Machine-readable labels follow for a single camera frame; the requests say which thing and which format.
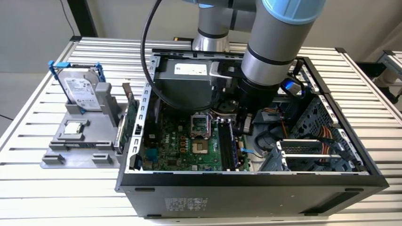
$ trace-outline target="blue drive bracket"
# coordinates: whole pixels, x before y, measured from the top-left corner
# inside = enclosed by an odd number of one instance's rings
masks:
[[[53,73],[53,75],[54,75],[54,78],[57,79],[57,81],[58,81],[59,84],[61,84],[61,87],[62,87],[62,89],[63,89],[63,93],[66,94],[66,97],[67,97],[67,100],[69,100],[69,104],[73,104],[73,101],[71,101],[71,99],[70,99],[70,97],[69,97],[69,95],[67,95],[66,89],[65,89],[63,84],[62,84],[62,82],[61,82],[61,80],[59,80],[59,75],[58,75],[58,72],[57,72],[57,69],[65,69],[65,68],[70,68],[70,67],[83,67],[83,68],[89,68],[89,66],[86,66],[86,65],[74,65],[74,66],[73,66],[73,64],[71,64],[70,62],[59,62],[59,63],[57,63],[57,65],[55,65],[55,61],[51,60],[51,61],[49,62],[49,68],[50,68],[50,71],[51,71],[51,73]],[[97,70],[98,70],[99,81],[101,81],[101,82],[106,82],[106,75],[105,75],[103,67],[102,67],[101,63],[98,62],[98,63],[94,65],[94,67],[95,67]],[[85,114],[85,113],[86,113],[86,109],[81,108],[81,112],[82,112],[82,114]]]
[[[103,73],[103,67],[99,62],[95,64],[95,68],[98,69],[99,81],[106,82],[106,75]]]
[[[54,64],[55,64],[55,61],[51,60],[51,61],[49,62],[49,68],[50,68],[50,71],[51,71],[51,73],[53,73],[53,75],[54,75],[54,78],[55,78],[57,81],[59,82],[59,85],[61,85],[61,87],[62,87],[62,89],[63,89],[63,93],[65,93],[65,95],[66,95],[66,97],[67,97],[69,104],[73,104],[73,101],[71,101],[71,99],[69,98],[66,89],[65,89],[63,84],[62,84],[62,82],[61,82],[61,80],[59,80],[59,75],[58,75],[58,72],[57,72],[58,65],[61,65],[62,68],[67,68],[67,67],[71,66],[71,64],[70,64],[69,62],[59,62],[59,63],[57,64],[57,67],[54,66]]]

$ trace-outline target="green circuit board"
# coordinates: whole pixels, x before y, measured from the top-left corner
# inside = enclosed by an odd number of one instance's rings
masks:
[[[146,157],[145,170],[222,171],[218,123],[216,121],[212,121],[210,128],[212,136],[209,139],[193,139],[190,120],[164,119],[158,160],[151,162]],[[240,170],[249,171],[248,160],[241,165]]]

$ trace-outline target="floor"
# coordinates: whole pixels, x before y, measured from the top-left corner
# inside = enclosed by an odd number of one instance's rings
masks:
[[[0,73],[0,114],[15,118],[46,73]],[[0,136],[11,120],[0,117]]]

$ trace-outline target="hard drive label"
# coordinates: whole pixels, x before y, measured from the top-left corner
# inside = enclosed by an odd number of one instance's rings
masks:
[[[74,97],[74,102],[86,110],[101,110],[98,98],[87,79],[66,78],[69,91]]]

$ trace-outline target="ram slot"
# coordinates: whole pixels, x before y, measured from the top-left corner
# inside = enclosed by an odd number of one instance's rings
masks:
[[[236,163],[233,157],[233,136],[232,136],[232,128],[229,123],[226,122],[218,123],[218,134],[220,134],[222,169],[236,170]]]

